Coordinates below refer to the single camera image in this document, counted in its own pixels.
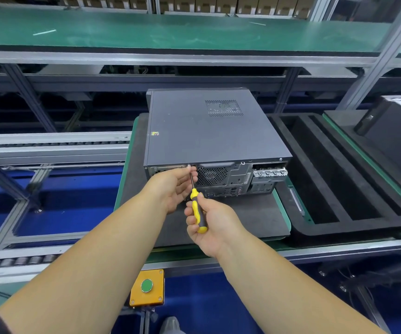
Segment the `green conveyor belt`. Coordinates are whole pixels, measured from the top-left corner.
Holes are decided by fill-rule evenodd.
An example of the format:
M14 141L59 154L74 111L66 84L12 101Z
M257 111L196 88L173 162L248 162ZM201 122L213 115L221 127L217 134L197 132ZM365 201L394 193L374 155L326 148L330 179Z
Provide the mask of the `green conveyor belt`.
M389 26L0 6L0 45L18 46L373 52Z

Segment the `shoe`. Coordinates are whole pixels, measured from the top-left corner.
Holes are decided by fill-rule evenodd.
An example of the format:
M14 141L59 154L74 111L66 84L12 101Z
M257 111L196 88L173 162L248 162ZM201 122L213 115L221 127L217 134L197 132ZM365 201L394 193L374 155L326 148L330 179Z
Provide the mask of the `shoe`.
M162 323L162 327L160 328L159 334L164 334L167 331L180 331L181 326L179 325L179 321L176 317L168 317Z

